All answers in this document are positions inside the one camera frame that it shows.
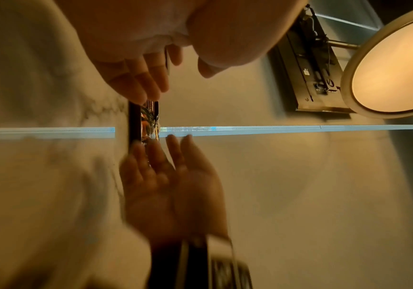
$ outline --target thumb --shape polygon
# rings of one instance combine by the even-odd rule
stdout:
[[[213,165],[192,140],[192,135],[188,135],[181,140],[181,153],[188,169],[215,172]]]

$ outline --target lamp shade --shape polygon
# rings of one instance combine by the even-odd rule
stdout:
[[[341,94],[352,110],[368,117],[413,115],[413,11],[360,47],[344,70]]]

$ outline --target hand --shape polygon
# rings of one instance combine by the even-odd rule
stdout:
[[[168,90],[193,45],[206,78],[267,53],[307,0],[56,0],[102,78],[136,104]]]
[[[134,143],[119,172],[126,200],[126,220],[151,247],[207,234],[228,238],[221,181],[192,136],[173,135],[167,146],[175,167],[160,143]]]

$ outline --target white marble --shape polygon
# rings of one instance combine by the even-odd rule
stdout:
[[[0,1],[0,128],[116,128],[113,140],[0,141],[0,288],[37,270],[48,288],[143,287],[149,251],[120,216],[127,113],[52,1]]]

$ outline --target palm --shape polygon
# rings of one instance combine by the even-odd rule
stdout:
[[[227,237],[226,214],[220,181],[209,162],[193,144],[167,139],[175,168],[158,142],[133,147],[121,165],[126,195],[126,219],[152,246],[193,235]]]

